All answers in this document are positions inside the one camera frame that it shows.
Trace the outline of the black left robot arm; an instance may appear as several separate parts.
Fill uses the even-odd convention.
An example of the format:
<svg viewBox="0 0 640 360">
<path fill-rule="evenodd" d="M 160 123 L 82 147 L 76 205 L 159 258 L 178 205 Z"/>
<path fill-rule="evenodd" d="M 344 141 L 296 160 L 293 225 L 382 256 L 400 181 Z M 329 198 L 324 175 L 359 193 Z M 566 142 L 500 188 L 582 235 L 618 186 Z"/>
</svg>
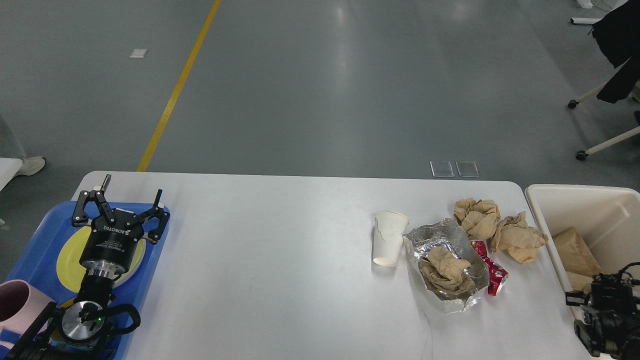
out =
<svg viewBox="0 0 640 360">
<path fill-rule="evenodd" d="M 170 211 L 101 185 L 53 207 L 1 285 L 3 360 L 121 360 L 141 325 Z"/>
</svg>

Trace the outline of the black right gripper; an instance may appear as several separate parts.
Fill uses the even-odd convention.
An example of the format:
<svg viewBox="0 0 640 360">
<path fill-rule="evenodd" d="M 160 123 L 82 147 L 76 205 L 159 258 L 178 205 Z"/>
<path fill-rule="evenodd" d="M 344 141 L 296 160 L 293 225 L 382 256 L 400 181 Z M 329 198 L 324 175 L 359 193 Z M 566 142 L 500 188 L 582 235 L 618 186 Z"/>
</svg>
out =
<svg viewBox="0 0 640 360">
<path fill-rule="evenodd" d="M 573 322 L 574 333 L 592 357 L 640 357 L 638 281 L 622 274 L 595 275 L 590 291 L 566 291 L 566 305 L 580 307 L 583 320 Z"/>
</svg>

